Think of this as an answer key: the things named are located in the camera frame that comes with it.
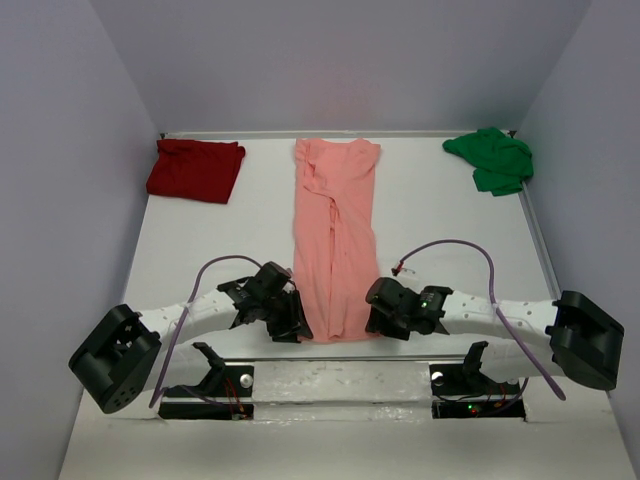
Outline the pink t shirt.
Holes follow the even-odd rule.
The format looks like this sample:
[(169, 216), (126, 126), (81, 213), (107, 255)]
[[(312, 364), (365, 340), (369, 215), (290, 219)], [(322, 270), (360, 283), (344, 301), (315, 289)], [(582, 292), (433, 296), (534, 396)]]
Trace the pink t shirt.
[(298, 139), (294, 149), (294, 282), (318, 343), (361, 341), (379, 278), (372, 229), (381, 147), (365, 139)]

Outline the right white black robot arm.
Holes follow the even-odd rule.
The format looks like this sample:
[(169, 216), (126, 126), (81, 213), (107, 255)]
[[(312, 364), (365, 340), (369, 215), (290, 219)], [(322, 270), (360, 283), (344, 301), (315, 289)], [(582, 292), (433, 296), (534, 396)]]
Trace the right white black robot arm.
[(462, 384), (482, 392), (494, 382), (563, 375), (587, 388), (616, 388), (623, 326), (585, 295), (557, 300), (496, 301), (443, 286), (415, 292), (380, 278), (366, 294), (370, 333), (406, 340), (421, 335), (481, 336), (460, 368)]

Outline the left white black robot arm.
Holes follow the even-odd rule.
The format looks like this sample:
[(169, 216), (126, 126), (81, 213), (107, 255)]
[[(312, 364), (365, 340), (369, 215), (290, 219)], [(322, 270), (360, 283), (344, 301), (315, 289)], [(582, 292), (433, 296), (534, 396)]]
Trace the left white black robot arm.
[(157, 401), (176, 347), (199, 336), (262, 321), (272, 341), (298, 343), (314, 335), (291, 274), (274, 262), (182, 303), (136, 311), (111, 308), (71, 355), (68, 367), (105, 414), (143, 391)]

